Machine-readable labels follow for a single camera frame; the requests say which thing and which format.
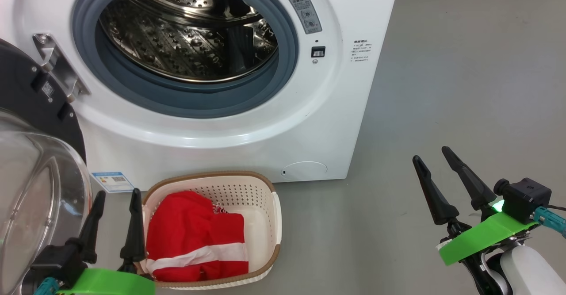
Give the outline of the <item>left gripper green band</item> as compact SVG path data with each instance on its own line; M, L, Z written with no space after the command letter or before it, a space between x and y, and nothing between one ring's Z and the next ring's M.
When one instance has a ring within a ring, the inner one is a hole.
M103 216L105 191L97 192L89 214L83 223L79 237L69 238L67 246L75 247L81 260L88 264L97 262L96 243L99 221ZM125 245L120 251L123 260L119 271L104 268L87 268L70 289L58 290L58 295L155 295L154 281L137 273L136 263L146 260L142 194L134 188L129 205L130 221Z

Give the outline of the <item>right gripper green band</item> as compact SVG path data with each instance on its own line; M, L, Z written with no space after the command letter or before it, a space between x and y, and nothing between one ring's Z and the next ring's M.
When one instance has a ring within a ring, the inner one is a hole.
M450 147L443 146L441 151L451 170L456 172L461 179L461 182L470 196L472 208L478 211L484 207L489 207L490 204L497 199L495 193ZM459 216L459 211L455 206L449 204L444 195L441 194L437 185L433 182L432 174L422 158L415 155L412 158L412 163L416 170L433 222L436 225L444 225L455 221L457 216ZM503 206L504 200L496 202L492 206L495 211L494 215L461 233L457 237L439 243L437 245L437 251L444 264L455 264L519 232L529 230L537 224L535 221L522 224L504 213Z

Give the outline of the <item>red garment with white stripe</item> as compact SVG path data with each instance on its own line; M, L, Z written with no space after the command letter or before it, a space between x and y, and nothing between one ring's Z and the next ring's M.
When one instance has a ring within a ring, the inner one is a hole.
M146 240L146 267L161 282L218 280L249 272L245 221L196 192L166 196Z

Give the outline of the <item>black round glass washer door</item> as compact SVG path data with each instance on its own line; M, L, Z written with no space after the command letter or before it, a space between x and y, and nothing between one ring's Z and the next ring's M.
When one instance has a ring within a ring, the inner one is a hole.
M23 295L40 251L78 236L92 200L85 158L65 92L0 39L0 295Z

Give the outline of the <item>cream laundry basket brown rim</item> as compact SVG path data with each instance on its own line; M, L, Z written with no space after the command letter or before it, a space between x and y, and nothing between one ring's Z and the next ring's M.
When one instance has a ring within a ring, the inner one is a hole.
M201 282L161 282L149 273L146 256L146 260L136 265L142 273L153 277L157 288L191 291L222 289L257 282L269 273L279 254L282 224L279 197L267 178L256 172L226 171L162 180L149 190L143 200L145 247L149 222L155 210L166 196L177 192L196 192L224 211L243 216L249 272Z

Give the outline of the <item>grey rubber door gasket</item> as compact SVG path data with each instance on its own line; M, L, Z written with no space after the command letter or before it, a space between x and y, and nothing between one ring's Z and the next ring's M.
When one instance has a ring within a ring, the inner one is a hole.
M279 52L261 69L218 84L186 83L156 75L129 61L108 39L99 17L112 0L76 0L72 33L86 67L117 96L153 112L191 119L232 116L271 100L291 79L299 43L279 0L244 0L266 19Z

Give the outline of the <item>metal door hinge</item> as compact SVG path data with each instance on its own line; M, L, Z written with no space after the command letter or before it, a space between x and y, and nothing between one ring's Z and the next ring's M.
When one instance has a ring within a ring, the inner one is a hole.
M41 68L58 83L68 102L91 95L90 89L65 57L54 37L47 33L36 33L33 40L41 57Z

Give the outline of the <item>white washing machine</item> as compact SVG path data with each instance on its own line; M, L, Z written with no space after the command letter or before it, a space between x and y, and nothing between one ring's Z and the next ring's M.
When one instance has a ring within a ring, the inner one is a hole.
M90 89L91 95L70 102L90 175L122 172L141 190L167 178L235 170L290 182L281 176L285 166L315 161L328 168L323 180L343 179L395 0L312 0L323 28L315 34L305 34L289 0L279 1L298 36L291 79L263 105L220 118L160 114L105 87L76 49L76 0L0 0L0 39L40 65L33 35L51 35Z

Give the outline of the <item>round white filter cover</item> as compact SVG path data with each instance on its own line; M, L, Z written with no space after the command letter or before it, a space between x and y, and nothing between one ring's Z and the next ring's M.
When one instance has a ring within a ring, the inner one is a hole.
M316 181L323 180L327 171L327 166L320 162L300 161L285 166L281 176L289 181Z

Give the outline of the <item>perforated steel washer drum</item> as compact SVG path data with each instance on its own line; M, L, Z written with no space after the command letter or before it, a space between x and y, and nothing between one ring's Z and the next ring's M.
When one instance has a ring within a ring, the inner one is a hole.
M236 80L279 52L269 23L244 0L112 0L99 25L129 61L186 83Z

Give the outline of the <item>grey warning sticker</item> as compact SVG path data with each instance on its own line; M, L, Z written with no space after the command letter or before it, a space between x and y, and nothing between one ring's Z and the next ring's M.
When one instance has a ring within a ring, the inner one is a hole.
M312 0L289 0L289 2L297 13L305 34L315 34L323 31Z

